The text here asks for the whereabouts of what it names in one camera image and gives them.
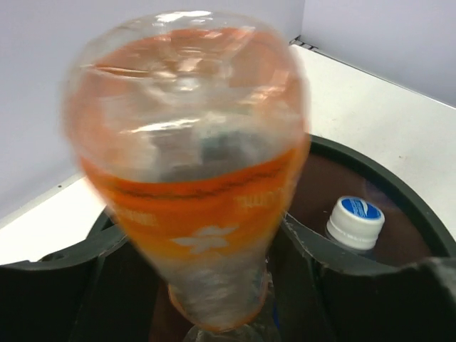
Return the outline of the white blue label plastic bottle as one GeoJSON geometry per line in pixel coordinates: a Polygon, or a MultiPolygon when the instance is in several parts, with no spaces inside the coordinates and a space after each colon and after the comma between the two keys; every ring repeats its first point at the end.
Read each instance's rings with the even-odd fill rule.
{"type": "Polygon", "coordinates": [[[281,336],[271,322],[253,322],[227,331],[210,331],[193,326],[183,342],[277,342],[281,336]]]}

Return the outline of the blue label clear plastic bottle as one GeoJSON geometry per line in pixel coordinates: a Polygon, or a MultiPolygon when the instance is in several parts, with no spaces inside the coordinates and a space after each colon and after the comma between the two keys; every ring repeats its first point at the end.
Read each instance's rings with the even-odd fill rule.
{"type": "Polygon", "coordinates": [[[370,260],[385,223],[383,212],[354,196],[337,199],[325,226],[325,236],[336,245],[370,260]]]}

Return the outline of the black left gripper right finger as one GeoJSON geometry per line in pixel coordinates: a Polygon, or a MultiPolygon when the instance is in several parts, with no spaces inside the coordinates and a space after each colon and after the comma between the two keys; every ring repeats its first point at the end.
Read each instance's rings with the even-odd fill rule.
{"type": "Polygon", "coordinates": [[[271,246],[283,341],[453,341],[455,260],[387,266],[286,215],[271,246]]]}

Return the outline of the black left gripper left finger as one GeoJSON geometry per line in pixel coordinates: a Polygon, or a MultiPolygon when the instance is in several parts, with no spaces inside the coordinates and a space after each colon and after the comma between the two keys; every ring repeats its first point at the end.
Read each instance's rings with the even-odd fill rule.
{"type": "Polygon", "coordinates": [[[1,267],[2,341],[147,341],[159,278],[117,226],[1,267]]]}

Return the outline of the orange label plastic bottle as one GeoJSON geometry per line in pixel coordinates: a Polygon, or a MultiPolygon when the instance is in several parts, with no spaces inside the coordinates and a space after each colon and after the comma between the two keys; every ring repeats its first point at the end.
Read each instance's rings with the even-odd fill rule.
{"type": "Polygon", "coordinates": [[[309,155],[308,83],[263,21],[168,11],[87,42],[62,93],[90,183],[196,328],[242,331],[309,155]]]}

